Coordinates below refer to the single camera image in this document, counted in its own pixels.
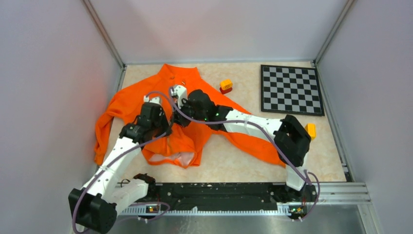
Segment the orange zip jacket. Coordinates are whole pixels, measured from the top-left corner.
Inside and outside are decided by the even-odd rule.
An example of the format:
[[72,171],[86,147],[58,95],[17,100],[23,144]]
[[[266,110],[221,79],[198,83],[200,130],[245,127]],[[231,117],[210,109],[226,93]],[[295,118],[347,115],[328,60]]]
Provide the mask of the orange zip jacket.
[[[215,104],[230,106],[243,113],[248,112],[204,81],[197,68],[164,64],[157,74],[117,92],[107,110],[97,120],[94,147],[94,161],[97,165],[101,165],[104,161],[113,118],[120,118],[124,123],[132,122],[140,114],[144,95],[151,91],[167,94],[169,87],[175,84],[184,85],[189,92],[201,89]],[[285,167],[275,147],[266,140],[239,133],[214,131],[207,125],[193,122],[188,127],[174,124],[171,135],[147,144],[142,154],[150,165],[170,163],[183,168],[199,166],[203,147],[212,134],[223,135],[234,146],[259,160]]]

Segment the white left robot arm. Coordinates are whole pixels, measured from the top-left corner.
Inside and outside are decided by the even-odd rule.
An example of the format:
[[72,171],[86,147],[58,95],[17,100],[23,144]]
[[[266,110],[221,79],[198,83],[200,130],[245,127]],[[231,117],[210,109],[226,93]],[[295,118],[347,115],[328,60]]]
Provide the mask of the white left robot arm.
[[135,120],[122,128],[113,150],[96,173],[81,189],[72,189],[69,193],[72,228],[76,234],[88,230],[108,233],[125,209],[148,194],[149,183],[144,179],[132,179],[120,189],[116,186],[142,148],[165,137],[168,128],[160,99],[144,102]]

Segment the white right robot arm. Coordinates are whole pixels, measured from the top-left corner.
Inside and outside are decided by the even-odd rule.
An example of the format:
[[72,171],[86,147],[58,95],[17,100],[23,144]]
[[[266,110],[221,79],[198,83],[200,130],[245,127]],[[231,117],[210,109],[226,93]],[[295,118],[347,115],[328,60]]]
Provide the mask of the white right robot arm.
[[305,168],[306,156],[314,138],[313,124],[301,125],[292,115],[282,119],[257,117],[229,106],[216,105],[198,89],[191,93],[182,85],[168,90],[173,107],[184,119],[184,126],[199,123],[214,131],[243,134],[263,139],[272,144],[280,160],[286,164],[286,185],[300,191],[305,184],[312,185]]

